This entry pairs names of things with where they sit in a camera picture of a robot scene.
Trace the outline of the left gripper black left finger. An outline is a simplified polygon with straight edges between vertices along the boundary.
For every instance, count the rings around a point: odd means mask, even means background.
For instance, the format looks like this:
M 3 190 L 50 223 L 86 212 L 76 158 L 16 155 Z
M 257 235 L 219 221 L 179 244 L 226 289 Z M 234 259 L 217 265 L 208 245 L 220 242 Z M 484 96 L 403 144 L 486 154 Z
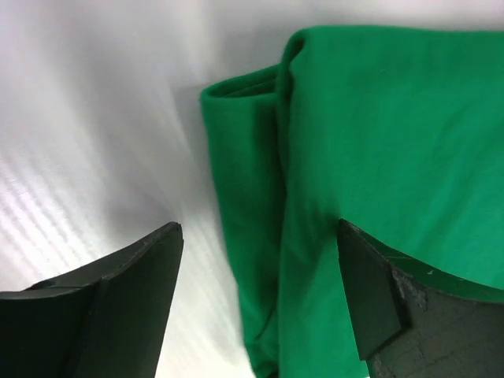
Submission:
M 38 282 L 25 377 L 153 377 L 183 251 L 170 222 L 125 248 Z

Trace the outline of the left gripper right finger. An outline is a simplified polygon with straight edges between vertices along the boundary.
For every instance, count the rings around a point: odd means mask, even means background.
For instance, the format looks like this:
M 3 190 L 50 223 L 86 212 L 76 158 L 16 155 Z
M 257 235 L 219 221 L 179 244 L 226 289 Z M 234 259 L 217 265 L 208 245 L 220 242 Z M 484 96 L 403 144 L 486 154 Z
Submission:
M 339 267 L 371 377 L 501 377 L 503 292 L 386 246 L 346 220 Z

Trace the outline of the green t shirt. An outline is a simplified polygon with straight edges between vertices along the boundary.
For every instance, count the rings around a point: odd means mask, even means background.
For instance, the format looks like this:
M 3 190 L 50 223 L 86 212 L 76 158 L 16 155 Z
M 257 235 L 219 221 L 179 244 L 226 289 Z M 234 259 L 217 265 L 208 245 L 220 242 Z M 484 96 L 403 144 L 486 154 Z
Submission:
M 335 231 L 503 285 L 503 33 L 296 32 L 281 62 L 201 94 L 257 377 L 363 377 Z

